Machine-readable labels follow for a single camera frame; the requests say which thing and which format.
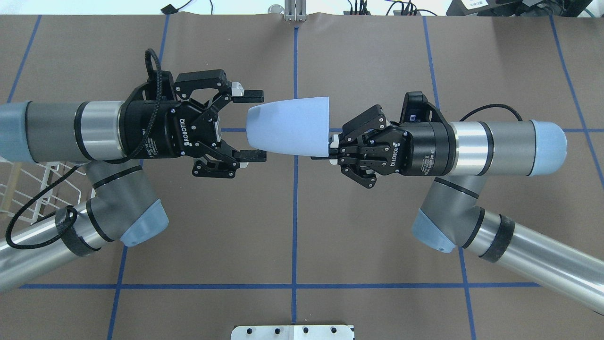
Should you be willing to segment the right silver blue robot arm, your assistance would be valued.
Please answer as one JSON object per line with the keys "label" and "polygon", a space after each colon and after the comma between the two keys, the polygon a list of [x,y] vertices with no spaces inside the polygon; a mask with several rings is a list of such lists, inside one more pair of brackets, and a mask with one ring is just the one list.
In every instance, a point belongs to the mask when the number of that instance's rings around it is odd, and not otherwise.
{"label": "right silver blue robot arm", "polygon": [[388,122],[379,105],[343,125],[322,159],[372,188],[376,177],[434,177],[412,226],[431,249],[467,249],[490,263],[603,313],[603,261],[477,204],[487,176],[543,176],[567,155],[551,122],[447,122],[430,103]]}

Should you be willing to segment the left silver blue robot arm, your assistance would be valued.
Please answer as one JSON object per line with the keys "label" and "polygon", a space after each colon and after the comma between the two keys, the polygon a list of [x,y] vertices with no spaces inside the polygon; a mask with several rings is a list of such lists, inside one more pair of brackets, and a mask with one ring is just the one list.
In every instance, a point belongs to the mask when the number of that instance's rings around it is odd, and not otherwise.
{"label": "left silver blue robot arm", "polygon": [[141,160],[194,159],[196,177],[232,179],[266,152],[238,151],[219,131],[231,102],[262,103],[222,69],[182,73],[148,67],[125,101],[8,103],[1,106],[1,156],[10,162],[69,162],[87,175],[95,196],[59,207],[1,241],[1,292],[18,288],[113,241],[136,246],[164,231],[168,216]]}

